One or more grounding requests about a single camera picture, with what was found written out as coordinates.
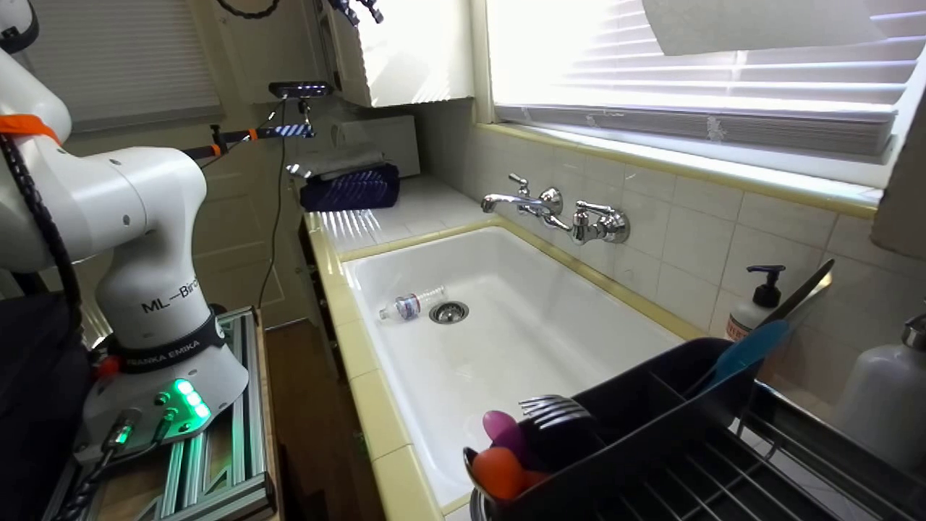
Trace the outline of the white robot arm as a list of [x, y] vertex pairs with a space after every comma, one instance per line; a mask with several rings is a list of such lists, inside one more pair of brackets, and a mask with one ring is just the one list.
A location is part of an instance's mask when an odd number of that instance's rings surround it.
[[193, 270], [204, 199], [196, 157], [177, 149], [66, 150], [73, 117], [16, 53], [38, 39], [29, 0], [0, 0], [0, 266], [32, 272], [106, 254], [94, 301], [113, 328], [80, 411], [74, 457], [135, 454], [212, 425], [249, 388]]

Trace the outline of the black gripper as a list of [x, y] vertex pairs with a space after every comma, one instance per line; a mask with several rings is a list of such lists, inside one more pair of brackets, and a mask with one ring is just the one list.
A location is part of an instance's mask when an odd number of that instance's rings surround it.
[[335, 8], [349, 26], [358, 26], [358, 11], [352, 8], [356, 4], [368, 8], [374, 24], [382, 24], [384, 16], [377, 7], [377, 0], [327, 0], [330, 8]]

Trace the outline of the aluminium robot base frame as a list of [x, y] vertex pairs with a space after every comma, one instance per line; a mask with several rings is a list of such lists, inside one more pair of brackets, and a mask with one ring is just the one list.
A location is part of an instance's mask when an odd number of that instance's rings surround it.
[[262, 324], [254, 311], [220, 315], [249, 388], [204, 431], [128, 457], [122, 429], [106, 466], [68, 464], [41, 521], [274, 521], [281, 512], [267, 395]]

